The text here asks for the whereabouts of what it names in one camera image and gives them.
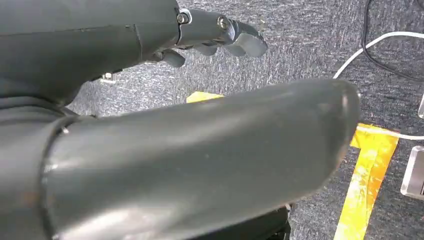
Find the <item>gray carpet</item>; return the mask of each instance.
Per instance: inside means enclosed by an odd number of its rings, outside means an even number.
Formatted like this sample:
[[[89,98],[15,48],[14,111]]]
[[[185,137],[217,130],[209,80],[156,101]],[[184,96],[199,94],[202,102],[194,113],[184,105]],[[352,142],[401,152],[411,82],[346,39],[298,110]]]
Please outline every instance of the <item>gray carpet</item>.
[[[180,104],[194,91],[231,95],[275,83],[331,77],[359,47],[363,1],[357,0],[180,0],[181,6],[225,13],[263,32],[269,43],[261,58],[183,54],[186,65],[144,64],[117,75],[116,84],[87,83],[71,108],[80,114],[111,116]],[[413,0],[374,0],[369,42],[391,31],[424,32],[424,12]],[[424,79],[424,40],[396,37],[373,48],[378,59]],[[414,135],[424,134],[417,110],[421,83],[406,81],[360,56],[342,74],[357,84],[361,121]],[[424,202],[400,193],[410,150],[418,143],[400,140],[383,181],[367,229],[367,240],[424,239]],[[356,164],[351,149],[320,192],[297,203],[294,240],[331,240]]]

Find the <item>silver metal bracket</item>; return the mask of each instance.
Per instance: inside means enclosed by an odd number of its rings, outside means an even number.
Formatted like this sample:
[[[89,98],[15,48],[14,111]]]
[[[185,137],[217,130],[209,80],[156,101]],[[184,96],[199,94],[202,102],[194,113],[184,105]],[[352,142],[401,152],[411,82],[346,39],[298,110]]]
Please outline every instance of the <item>silver metal bracket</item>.
[[[424,119],[424,94],[422,95],[421,104],[418,108],[418,116]]]
[[[424,147],[412,148],[400,192],[408,197],[424,200]]]

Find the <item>robotic arm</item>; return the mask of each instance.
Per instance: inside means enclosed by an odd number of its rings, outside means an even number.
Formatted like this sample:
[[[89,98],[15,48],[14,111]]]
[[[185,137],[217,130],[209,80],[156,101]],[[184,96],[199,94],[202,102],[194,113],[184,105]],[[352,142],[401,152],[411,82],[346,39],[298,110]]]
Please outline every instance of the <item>robotic arm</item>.
[[[264,54],[253,27],[222,14],[175,0],[3,0],[0,22],[0,239],[265,240],[356,129],[356,89],[331,79],[118,117],[63,113],[104,73],[182,66],[174,49]]]
[[[58,105],[104,73],[145,61],[181,67],[172,49],[260,57],[268,48],[253,27],[175,0],[5,0],[0,14],[0,96]]]

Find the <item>robotic hand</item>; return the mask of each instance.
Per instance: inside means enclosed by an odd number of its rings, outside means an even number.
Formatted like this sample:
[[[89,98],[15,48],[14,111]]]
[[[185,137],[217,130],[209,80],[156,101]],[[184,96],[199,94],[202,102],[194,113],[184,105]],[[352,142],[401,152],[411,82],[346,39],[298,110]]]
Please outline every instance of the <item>robotic hand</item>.
[[[325,183],[356,129],[356,89],[332,79],[64,114],[104,73],[182,66],[174,49],[267,50],[253,27],[175,0],[2,0],[0,23],[0,239],[286,239],[285,204]]]
[[[218,47],[224,47],[236,57],[248,55],[260,57],[268,49],[261,34],[252,26],[228,19],[222,14],[182,8],[176,16],[179,38],[176,48],[196,49],[203,55],[211,56]],[[181,67],[185,60],[176,51],[166,49],[155,52],[150,61],[165,61],[173,67]]]

